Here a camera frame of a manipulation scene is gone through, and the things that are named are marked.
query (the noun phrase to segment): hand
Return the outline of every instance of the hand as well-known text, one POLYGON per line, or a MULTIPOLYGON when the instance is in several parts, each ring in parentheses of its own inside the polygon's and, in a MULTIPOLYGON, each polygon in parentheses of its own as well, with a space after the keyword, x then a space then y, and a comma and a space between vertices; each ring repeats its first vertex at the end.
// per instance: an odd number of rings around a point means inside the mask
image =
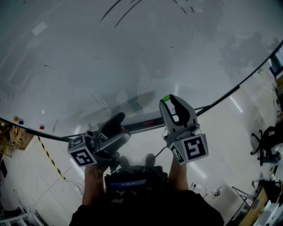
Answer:
POLYGON ((105 166, 87 166, 84 171, 84 196, 83 205, 91 206, 104 196, 103 173, 105 166))

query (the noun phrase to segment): white floor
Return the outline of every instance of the white floor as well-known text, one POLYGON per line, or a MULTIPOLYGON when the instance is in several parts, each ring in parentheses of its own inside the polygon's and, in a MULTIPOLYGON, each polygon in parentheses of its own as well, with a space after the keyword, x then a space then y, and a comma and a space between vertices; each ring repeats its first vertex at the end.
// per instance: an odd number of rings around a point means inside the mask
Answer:
MULTIPOLYGON (((242 203, 232 186, 253 194, 252 181, 261 176, 269 179, 271 174, 271 164, 260 167, 257 157, 250 155, 256 146, 250 134, 276 122, 271 77, 256 73, 198 120, 207 136, 209 156, 188 164, 188 183, 202 184, 201 195, 207 193, 205 200, 228 222, 242 203), (212 191, 219 187, 224 187, 222 194, 212 199, 212 191)), ((157 154, 165 146, 161 137, 163 131, 164 128, 160 128, 132 135, 120 154, 127 156, 132 164, 143 164, 148 153, 157 154)), ((82 198, 74 185, 84 189, 83 169, 70 161, 67 143, 44 138, 42 142, 69 182, 56 172, 35 137, 25 151, 14 151, 13 158, 4 156, 8 174, 4 178, 0 173, 0 200, 7 210, 20 206, 13 194, 15 189, 21 203, 31 210, 36 209, 50 226, 68 225, 72 213, 81 205, 82 198)), ((168 173, 171 161, 172 154, 165 149, 157 158, 157 165, 168 173)), ((281 167, 277 178, 283 179, 280 176, 283 176, 281 167)))

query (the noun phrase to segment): table surface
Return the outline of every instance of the table surface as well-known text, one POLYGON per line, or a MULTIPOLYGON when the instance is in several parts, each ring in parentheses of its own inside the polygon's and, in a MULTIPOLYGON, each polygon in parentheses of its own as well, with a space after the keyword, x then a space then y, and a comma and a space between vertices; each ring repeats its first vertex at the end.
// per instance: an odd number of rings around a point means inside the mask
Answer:
POLYGON ((276 0, 0 6, 0 118, 18 116, 37 131, 43 124, 42 132, 55 136, 97 129, 120 111, 130 122, 159 116, 159 100, 168 94, 194 108, 209 105, 283 39, 276 0))

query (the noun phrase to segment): foot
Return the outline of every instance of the foot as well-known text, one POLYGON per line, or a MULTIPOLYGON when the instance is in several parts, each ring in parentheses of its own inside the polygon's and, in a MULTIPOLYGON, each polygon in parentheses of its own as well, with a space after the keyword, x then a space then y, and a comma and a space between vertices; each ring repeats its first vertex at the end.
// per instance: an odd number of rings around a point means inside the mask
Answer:
POLYGON ((129 160, 125 156, 120 158, 120 166, 121 168, 128 168, 130 166, 129 160))
POLYGON ((145 166, 154 166, 155 156, 153 154, 148 154, 145 160, 145 166))

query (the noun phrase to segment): person's right arm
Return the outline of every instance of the person's right arm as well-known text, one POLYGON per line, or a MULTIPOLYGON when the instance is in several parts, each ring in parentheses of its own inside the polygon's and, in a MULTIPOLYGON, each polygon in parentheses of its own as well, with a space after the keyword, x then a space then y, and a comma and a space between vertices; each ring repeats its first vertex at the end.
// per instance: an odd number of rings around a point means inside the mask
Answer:
POLYGON ((176 191, 188 191, 187 184, 187 166, 180 166, 178 161, 173 157, 170 173, 168 176, 168 184, 176 191))

